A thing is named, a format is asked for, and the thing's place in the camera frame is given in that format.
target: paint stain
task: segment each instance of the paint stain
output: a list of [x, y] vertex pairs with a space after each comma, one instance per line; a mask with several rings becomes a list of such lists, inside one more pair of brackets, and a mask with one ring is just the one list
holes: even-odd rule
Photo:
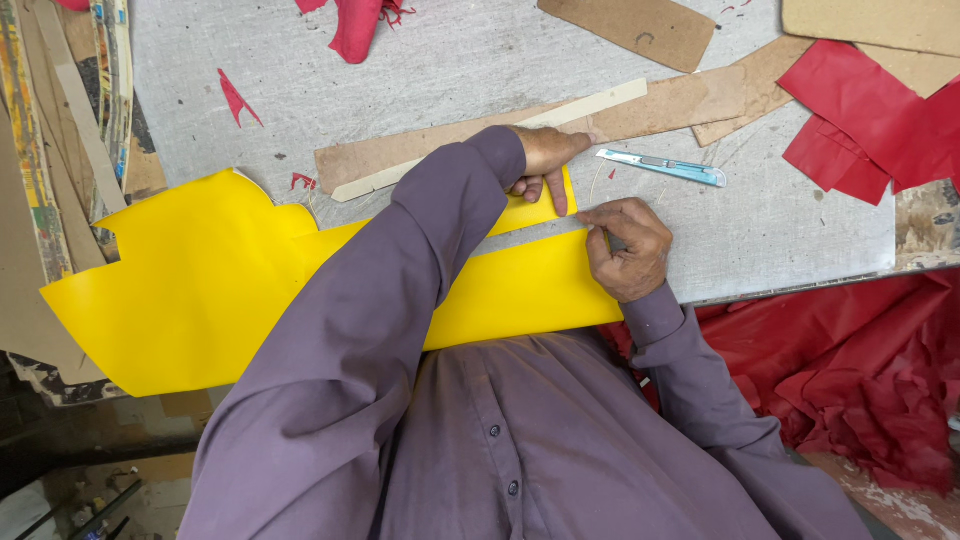
[[933, 217], [934, 225], [946, 225], [947, 223], [953, 223], [954, 217], [951, 213], [942, 213]]

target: paper scrap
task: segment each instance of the paper scrap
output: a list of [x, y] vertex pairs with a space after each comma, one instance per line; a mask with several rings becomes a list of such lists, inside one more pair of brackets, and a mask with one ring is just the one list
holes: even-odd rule
[[539, 0], [537, 6], [685, 73], [697, 70], [716, 28], [710, 18], [670, 0]]
[[240, 125], [240, 111], [243, 109], [249, 110], [253, 118], [256, 118], [256, 121], [260, 122], [260, 117], [256, 115], [256, 112], [253, 112], [247, 100], [240, 96], [240, 92], [237, 91], [233, 83], [230, 82], [230, 79], [227, 78], [224, 70], [218, 68], [217, 73], [220, 74], [220, 87], [224, 90], [224, 96], [227, 98], [227, 104], [230, 106], [230, 112], [233, 113], [233, 119], [236, 120], [237, 126], [243, 129], [243, 126]]

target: yellow vinyl sheet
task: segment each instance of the yellow vinyl sheet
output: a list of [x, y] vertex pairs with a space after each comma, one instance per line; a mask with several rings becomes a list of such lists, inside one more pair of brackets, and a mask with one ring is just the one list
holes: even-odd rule
[[[547, 193], [529, 206], [551, 212], [509, 217], [505, 229], [556, 217]], [[108, 377], [148, 396], [236, 382], [309, 277], [365, 222], [318, 232], [303, 206], [275, 207], [226, 170], [97, 225], [116, 233], [122, 260], [41, 293]], [[619, 320], [590, 277], [585, 241], [578, 231], [471, 258], [435, 312], [425, 350]], [[505, 284], [521, 273], [539, 276], [539, 286]]]

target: purple shirt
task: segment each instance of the purple shirt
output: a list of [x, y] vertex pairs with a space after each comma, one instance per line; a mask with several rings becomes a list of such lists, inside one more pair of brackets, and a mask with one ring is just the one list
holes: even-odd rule
[[180, 540], [870, 538], [666, 283], [622, 305], [662, 415], [594, 329], [420, 353], [525, 166], [494, 127], [403, 178], [213, 415]]

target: cardboard strip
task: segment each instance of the cardboard strip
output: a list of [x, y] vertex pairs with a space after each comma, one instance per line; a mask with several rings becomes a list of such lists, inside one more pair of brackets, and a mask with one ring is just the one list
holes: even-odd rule
[[777, 84], [814, 39], [781, 36], [759, 50], [735, 62], [747, 70], [747, 109], [743, 116], [693, 126], [700, 146], [707, 146], [793, 101], [793, 96]]
[[38, 15], [36, 20], [40, 25], [40, 31], [43, 33], [43, 39], [47, 43], [47, 50], [50, 52], [50, 58], [57, 71], [57, 77], [60, 79], [63, 93], [66, 95], [67, 101], [72, 104], [70, 110], [73, 112], [74, 121], [77, 123], [77, 131], [80, 133], [80, 140], [84, 144], [86, 156], [90, 160], [90, 165], [93, 166], [97, 189], [104, 200], [104, 204], [107, 205], [108, 211], [120, 211], [127, 207], [127, 201], [124, 199], [123, 191], [117, 182], [117, 175], [114, 172], [107, 146], [100, 138], [97, 119], [93, 115], [93, 109], [86, 97], [86, 89], [84, 88], [84, 81], [80, 77], [80, 71], [70, 54], [70, 46], [66, 42], [63, 27], [60, 25], [57, 8], [49, 0], [37, 0], [35, 6]]
[[960, 57], [956, 0], [783, 0], [783, 30]]
[[73, 274], [73, 263], [47, 171], [36, 95], [20, 37], [19, 11], [13, 0], [0, 0], [0, 25], [3, 27], [0, 72], [4, 103], [10, 111], [19, 177], [27, 193], [44, 276], [47, 282], [55, 282]]
[[[559, 129], [565, 133], [591, 131], [598, 136], [597, 143], [602, 144], [734, 118], [744, 112], [744, 77], [742, 67], [729, 66], [656, 81], [647, 86], [647, 95], [641, 99], [564, 124]], [[332, 193], [354, 179], [421, 158], [440, 146], [466, 140], [489, 126], [516, 124], [564, 103], [322, 148], [314, 153], [321, 187], [324, 193]]]
[[926, 99], [960, 75], [960, 58], [856, 43], [863, 54]]
[[[593, 94], [584, 99], [577, 100], [562, 107], [548, 110], [532, 118], [527, 118], [517, 124], [521, 128], [549, 127], [556, 128], [567, 122], [578, 118], [583, 118], [589, 114], [594, 114], [600, 110], [620, 105], [631, 100], [647, 95], [647, 80], [637, 79], [623, 85], [604, 90]], [[410, 169], [417, 166], [422, 158], [407, 161], [399, 165], [390, 167], [366, 178], [344, 184], [333, 190], [333, 200], [343, 203], [357, 197], [362, 197], [368, 193], [373, 193], [377, 189], [396, 184], [407, 174]]]
[[716, 23], [669, 0], [539, 0], [555, 17], [678, 71], [696, 71]]

